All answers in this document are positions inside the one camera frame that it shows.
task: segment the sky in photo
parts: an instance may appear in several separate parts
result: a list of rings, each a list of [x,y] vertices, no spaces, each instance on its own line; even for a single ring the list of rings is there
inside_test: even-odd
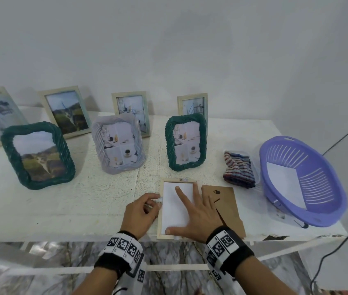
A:
[[[16,135],[13,139],[13,145],[22,156],[42,152],[55,146],[55,143],[52,141],[52,133],[36,131],[35,133]]]
[[[69,108],[75,103],[78,103],[76,91],[61,92],[57,94],[46,95],[46,99],[51,110],[63,110],[64,107]]]

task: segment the person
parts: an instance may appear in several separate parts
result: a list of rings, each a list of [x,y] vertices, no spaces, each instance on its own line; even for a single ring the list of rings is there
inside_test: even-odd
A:
[[[201,243],[208,243],[211,238],[216,238],[225,227],[208,196],[200,196],[197,183],[193,183],[194,204],[177,186],[176,192],[185,205],[189,222],[186,227],[169,227],[167,235],[186,237]],[[153,199],[159,198],[155,193],[146,193],[126,206],[121,230],[134,239],[143,237],[155,218],[157,218],[160,203]],[[247,295],[293,295],[295,292],[277,278],[264,266],[253,252],[241,240],[237,241],[240,247],[230,254],[230,258],[223,263],[221,270],[225,270],[235,277]],[[85,278],[73,295],[106,295],[111,294],[119,276],[130,269],[129,263],[113,253],[103,253],[98,259],[93,271]]]

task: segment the plastic container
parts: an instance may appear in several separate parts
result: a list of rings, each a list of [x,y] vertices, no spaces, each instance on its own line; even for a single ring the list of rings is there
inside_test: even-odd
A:
[[[329,227],[346,211],[346,193],[330,163],[307,144],[276,136],[260,147],[261,182],[265,196],[285,213],[315,227]],[[293,204],[272,183],[267,164],[295,169],[306,208]]]

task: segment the hand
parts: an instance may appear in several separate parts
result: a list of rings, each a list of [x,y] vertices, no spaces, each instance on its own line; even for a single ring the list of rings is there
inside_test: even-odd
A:
[[[160,195],[157,193],[145,193],[134,202],[127,204],[121,231],[132,233],[137,240],[143,237],[157,218],[162,206],[161,203],[152,200],[158,198]]]
[[[181,188],[176,186],[175,190],[188,210],[189,223],[186,227],[169,227],[165,233],[206,243],[211,233],[223,225],[215,204],[208,195],[201,198],[196,182],[193,183],[194,204],[184,195]]]

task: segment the folded cloth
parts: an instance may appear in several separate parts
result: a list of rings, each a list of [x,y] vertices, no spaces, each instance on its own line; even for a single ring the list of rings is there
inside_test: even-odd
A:
[[[225,151],[224,159],[227,169],[223,179],[226,182],[245,188],[256,186],[249,156]]]

